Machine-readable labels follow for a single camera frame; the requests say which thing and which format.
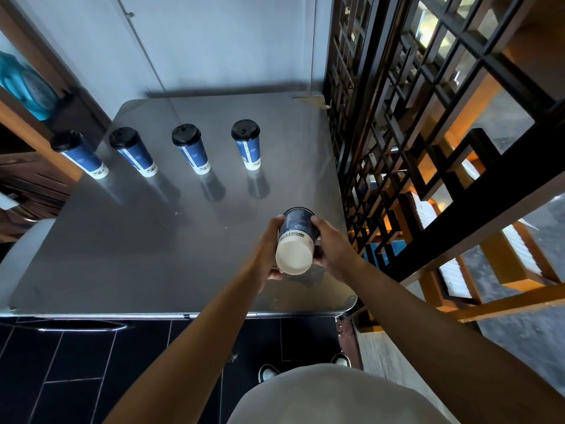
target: person's right arm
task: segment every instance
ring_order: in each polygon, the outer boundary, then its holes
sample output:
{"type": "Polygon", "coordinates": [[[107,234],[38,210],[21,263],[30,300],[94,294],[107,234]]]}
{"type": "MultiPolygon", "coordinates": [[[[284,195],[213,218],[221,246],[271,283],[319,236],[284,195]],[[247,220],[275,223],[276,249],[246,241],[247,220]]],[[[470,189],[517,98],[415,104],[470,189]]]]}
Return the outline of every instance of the person's right arm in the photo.
{"type": "Polygon", "coordinates": [[[312,221],[321,235],[318,263],[357,293],[460,422],[565,422],[565,398],[532,369],[365,261],[326,221],[312,221]]]}

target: table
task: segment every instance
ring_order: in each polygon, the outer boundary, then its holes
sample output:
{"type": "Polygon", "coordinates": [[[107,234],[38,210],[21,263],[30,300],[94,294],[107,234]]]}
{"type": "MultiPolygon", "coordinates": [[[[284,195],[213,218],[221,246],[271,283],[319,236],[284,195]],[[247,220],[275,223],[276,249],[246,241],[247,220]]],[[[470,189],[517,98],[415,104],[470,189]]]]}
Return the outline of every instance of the table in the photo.
{"type": "MultiPolygon", "coordinates": [[[[109,132],[97,150],[109,176],[81,178],[9,300],[14,315],[194,318],[270,218],[304,206],[345,232],[327,115],[291,93],[132,100],[109,132]],[[230,136],[240,119],[261,128],[260,172],[245,169],[230,136]],[[172,144],[182,123],[202,132],[207,180],[172,144]],[[154,158],[153,178],[109,148],[109,132],[125,126],[154,158]]],[[[339,315],[356,300],[314,265],[269,281],[248,317],[339,315]]]]}

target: shoe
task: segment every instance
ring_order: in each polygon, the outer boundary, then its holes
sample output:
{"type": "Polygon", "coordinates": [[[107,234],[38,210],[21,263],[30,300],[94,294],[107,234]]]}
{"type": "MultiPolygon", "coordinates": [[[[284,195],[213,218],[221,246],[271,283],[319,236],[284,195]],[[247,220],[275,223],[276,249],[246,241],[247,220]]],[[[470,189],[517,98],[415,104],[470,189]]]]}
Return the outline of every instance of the shoe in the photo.
{"type": "Polygon", "coordinates": [[[274,378],[275,376],[279,375],[279,373],[280,372],[274,366],[271,365],[261,366],[261,369],[259,369],[259,384],[268,381],[271,378],[274,378]]]}
{"type": "Polygon", "coordinates": [[[351,361],[349,360],[349,357],[343,353],[337,353],[335,356],[333,356],[330,363],[333,363],[334,365],[351,367],[351,361]]]}

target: teal bottle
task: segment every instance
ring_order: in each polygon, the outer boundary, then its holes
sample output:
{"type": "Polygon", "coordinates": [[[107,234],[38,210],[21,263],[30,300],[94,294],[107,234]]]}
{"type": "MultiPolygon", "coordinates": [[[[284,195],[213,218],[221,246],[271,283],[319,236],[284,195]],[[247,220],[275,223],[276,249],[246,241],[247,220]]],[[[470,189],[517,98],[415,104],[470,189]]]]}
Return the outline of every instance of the teal bottle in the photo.
{"type": "Polygon", "coordinates": [[[38,120],[53,115],[59,100],[53,88],[34,69],[4,52],[0,52],[0,85],[38,120]]]}

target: person's left arm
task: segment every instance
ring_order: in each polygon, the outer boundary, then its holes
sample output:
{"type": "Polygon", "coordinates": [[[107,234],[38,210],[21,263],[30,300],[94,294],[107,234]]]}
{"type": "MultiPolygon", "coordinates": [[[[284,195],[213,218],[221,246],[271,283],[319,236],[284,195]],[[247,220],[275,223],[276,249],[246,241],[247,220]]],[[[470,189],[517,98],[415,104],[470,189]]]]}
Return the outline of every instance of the person's left arm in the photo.
{"type": "Polygon", "coordinates": [[[198,421],[257,293],[268,278],[282,278],[272,266],[283,221],[269,222],[244,267],[125,392],[104,424],[198,421]]]}

